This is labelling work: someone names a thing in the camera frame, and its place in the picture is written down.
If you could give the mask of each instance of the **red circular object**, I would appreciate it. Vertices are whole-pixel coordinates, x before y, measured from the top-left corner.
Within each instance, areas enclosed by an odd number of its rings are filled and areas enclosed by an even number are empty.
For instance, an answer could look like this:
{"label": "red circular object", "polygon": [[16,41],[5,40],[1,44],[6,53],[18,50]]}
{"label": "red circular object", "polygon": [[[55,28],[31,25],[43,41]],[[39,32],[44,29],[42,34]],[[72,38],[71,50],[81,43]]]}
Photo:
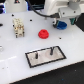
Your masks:
{"label": "red circular object", "polygon": [[47,39],[49,37],[49,33],[47,30],[43,29],[39,32],[38,36],[42,39]]}

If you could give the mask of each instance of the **white table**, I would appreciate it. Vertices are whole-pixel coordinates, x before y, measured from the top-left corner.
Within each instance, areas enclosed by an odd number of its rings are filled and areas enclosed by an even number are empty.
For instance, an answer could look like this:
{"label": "white table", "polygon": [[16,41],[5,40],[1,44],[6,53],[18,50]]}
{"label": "white table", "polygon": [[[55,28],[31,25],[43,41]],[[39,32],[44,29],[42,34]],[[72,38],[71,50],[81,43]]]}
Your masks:
{"label": "white table", "polygon": [[[62,68],[84,61],[84,32],[77,26],[71,26],[65,20],[68,28],[58,30],[53,28],[53,19],[45,20],[43,17],[31,12],[0,15],[0,84],[8,84],[41,73]],[[21,18],[25,26],[25,37],[16,38],[13,28],[13,18]],[[40,39],[38,33],[47,29],[48,39]],[[52,62],[35,68],[30,68],[25,53],[52,46],[59,46],[67,59]]]}

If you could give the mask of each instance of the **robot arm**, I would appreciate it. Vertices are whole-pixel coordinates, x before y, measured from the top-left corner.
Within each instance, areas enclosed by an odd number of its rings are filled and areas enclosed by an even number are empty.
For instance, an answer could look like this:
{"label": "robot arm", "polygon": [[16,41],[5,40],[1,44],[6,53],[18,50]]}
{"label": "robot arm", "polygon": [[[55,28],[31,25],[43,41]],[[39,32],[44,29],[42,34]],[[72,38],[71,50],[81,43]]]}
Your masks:
{"label": "robot arm", "polygon": [[47,15],[59,13],[60,17],[73,17],[83,13],[83,7],[83,0],[46,0],[44,11]]}

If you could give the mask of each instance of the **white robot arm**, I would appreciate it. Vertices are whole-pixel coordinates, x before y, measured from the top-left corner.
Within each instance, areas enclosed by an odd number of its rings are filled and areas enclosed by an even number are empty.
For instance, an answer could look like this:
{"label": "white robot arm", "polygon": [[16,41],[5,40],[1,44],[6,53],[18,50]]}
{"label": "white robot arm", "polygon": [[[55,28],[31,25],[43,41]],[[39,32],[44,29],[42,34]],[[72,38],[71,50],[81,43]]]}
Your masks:
{"label": "white robot arm", "polygon": [[46,0],[44,11],[47,15],[52,15],[55,13],[61,14],[63,11],[65,12],[65,17],[68,16],[69,12],[69,16],[74,16],[74,14],[79,15],[79,12],[84,12],[84,0]]}

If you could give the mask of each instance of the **black cable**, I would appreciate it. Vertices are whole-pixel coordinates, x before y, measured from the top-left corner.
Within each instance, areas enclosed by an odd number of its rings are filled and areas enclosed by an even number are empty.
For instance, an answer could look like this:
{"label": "black cable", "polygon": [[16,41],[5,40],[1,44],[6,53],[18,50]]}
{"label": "black cable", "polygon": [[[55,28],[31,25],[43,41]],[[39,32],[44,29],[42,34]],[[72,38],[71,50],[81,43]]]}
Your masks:
{"label": "black cable", "polygon": [[40,14],[39,12],[37,12],[37,11],[33,8],[33,6],[31,5],[31,3],[30,3],[29,0],[27,0],[27,2],[28,2],[28,4],[29,4],[30,8],[31,8],[35,13],[37,13],[38,15],[40,15],[40,16],[42,16],[42,17],[52,17],[52,15],[48,16],[48,15]]}

